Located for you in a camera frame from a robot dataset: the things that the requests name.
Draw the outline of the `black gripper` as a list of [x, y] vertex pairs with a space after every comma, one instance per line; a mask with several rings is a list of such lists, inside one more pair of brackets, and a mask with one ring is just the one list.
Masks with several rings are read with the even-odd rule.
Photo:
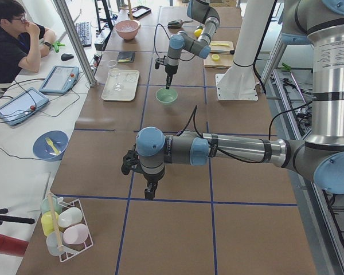
[[173, 74], [168, 73], [166, 77], [166, 86], [170, 86], [173, 80]]
[[158, 188], [158, 182], [164, 177], [165, 171], [162, 170], [157, 174], [143, 173], [144, 178], [147, 180], [147, 185], [144, 190], [144, 197], [147, 200], [154, 200], [155, 192]]

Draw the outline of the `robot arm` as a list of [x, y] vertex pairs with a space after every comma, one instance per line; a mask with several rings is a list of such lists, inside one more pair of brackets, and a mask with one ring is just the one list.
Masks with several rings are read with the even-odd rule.
[[[276, 1], [248, 2], [234, 53], [233, 65], [217, 82], [219, 100], [248, 100], [248, 84]], [[220, 26], [210, 1], [190, 1], [187, 16], [204, 24], [197, 40], [185, 31], [170, 38], [167, 56], [157, 64], [167, 73], [166, 91], [177, 73], [182, 50], [206, 59], [212, 37]], [[344, 1], [284, 1], [282, 41], [314, 46], [311, 133], [305, 140], [263, 140], [182, 130], [167, 135], [146, 127], [136, 136], [133, 156], [126, 165], [144, 175], [146, 199], [153, 200], [166, 163], [205, 165], [215, 156], [246, 163], [272, 163], [297, 172], [321, 189], [344, 194]]]
[[170, 88], [173, 75], [177, 73], [182, 51], [206, 59], [211, 51], [212, 37], [220, 26], [220, 16], [215, 8], [210, 6], [209, 1], [190, 1], [187, 16], [204, 24], [204, 27], [198, 38], [190, 37], [185, 31], [179, 31], [171, 36], [167, 56], [163, 60], [167, 73], [166, 89]]

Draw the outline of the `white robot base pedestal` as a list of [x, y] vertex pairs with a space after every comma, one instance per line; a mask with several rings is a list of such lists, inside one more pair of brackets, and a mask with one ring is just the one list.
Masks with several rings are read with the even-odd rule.
[[247, 2], [233, 64], [225, 74], [217, 75], [218, 100], [258, 100], [253, 67], [275, 5], [274, 0]]

